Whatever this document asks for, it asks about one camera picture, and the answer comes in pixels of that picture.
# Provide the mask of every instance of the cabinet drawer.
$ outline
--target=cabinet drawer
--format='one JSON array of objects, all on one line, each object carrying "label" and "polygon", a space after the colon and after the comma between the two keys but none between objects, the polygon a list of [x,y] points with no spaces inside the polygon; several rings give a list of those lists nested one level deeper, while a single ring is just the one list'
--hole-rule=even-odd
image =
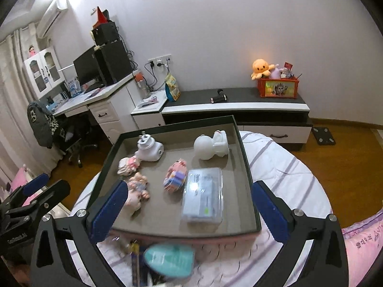
[{"label": "cabinet drawer", "polygon": [[280,144],[305,144],[309,138],[311,127],[244,125],[243,130],[263,134]]},{"label": "cabinet drawer", "polygon": [[118,121],[118,115],[110,102],[91,107],[90,111],[98,123]]},{"label": "cabinet drawer", "polygon": [[163,120],[161,113],[149,113],[133,116],[138,129],[145,129],[151,127],[164,126],[165,121]]},{"label": "cabinet drawer", "polygon": [[118,137],[124,133],[124,127],[120,121],[101,123],[100,126],[112,144],[114,144]]}]

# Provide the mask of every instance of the pink toy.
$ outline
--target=pink toy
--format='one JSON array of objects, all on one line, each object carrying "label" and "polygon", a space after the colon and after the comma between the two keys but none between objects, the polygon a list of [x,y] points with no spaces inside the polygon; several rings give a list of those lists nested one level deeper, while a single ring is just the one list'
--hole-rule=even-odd
[{"label": "pink toy", "polygon": [[163,187],[166,191],[172,193],[177,191],[186,181],[186,162],[179,159],[171,167],[169,167],[165,180],[163,181]]},{"label": "pink toy", "polygon": [[133,177],[129,179],[128,189],[133,191],[140,191],[143,199],[150,197],[149,192],[146,191],[147,178],[141,175],[139,172],[135,173]]},{"label": "pink toy", "polygon": [[131,158],[123,158],[118,163],[117,174],[120,176],[128,176],[131,173],[135,172],[140,166],[141,160],[138,159],[135,155]]},{"label": "pink toy", "polygon": [[131,177],[127,183],[128,185],[128,199],[125,206],[132,209],[132,214],[141,208],[141,199],[148,199],[149,192],[146,190],[147,178],[137,172]]},{"label": "pink toy", "polygon": [[132,214],[141,208],[141,192],[129,191],[128,199],[125,202],[125,206],[131,208]]}]

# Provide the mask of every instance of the bed sheet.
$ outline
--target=bed sheet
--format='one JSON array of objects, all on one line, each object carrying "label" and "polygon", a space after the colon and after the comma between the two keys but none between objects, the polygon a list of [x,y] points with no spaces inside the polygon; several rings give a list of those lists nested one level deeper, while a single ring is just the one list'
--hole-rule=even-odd
[{"label": "bed sheet", "polygon": [[[325,218],[332,212],[330,202],[311,171],[295,156],[271,138],[258,133],[241,131],[253,181],[263,180],[277,197],[294,209],[302,209],[307,216]],[[72,214],[85,208],[97,176],[85,188],[75,204]],[[253,286],[278,254],[281,243],[276,242],[261,217],[262,231],[251,241],[227,245],[195,245],[196,266],[193,274],[184,280],[174,281],[186,287]],[[285,286],[295,282],[303,268],[312,241],[308,241]],[[84,283],[94,286],[77,253],[73,242],[69,250]],[[98,243],[106,261],[126,286],[131,286],[130,256],[124,253],[117,241],[108,237]]]}]

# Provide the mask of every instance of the red box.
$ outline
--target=red box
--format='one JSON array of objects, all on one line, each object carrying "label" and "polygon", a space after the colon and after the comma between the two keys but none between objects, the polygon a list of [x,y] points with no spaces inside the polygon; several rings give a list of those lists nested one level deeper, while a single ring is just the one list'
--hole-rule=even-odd
[{"label": "red box", "polygon": [[262,77],[258,80],[258,90],[261,97],[297,98],[299,80],[295,77],[286,79],[269,79]]}]

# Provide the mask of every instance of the orange octopus plush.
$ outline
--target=orange octopus plush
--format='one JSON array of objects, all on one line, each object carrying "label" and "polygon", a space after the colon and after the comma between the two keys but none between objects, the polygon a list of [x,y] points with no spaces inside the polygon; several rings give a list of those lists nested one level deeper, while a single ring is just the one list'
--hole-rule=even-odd
[{"label": "orange octopus plush", "polygon": [[270,71],[275,69],[275,65],[269,65],[263,59],[257,59],[253,62],[253,74],[251,75],[251,79],[254,81],[255,79],[260,79],[262,75],[269,76],[271,74]]}]

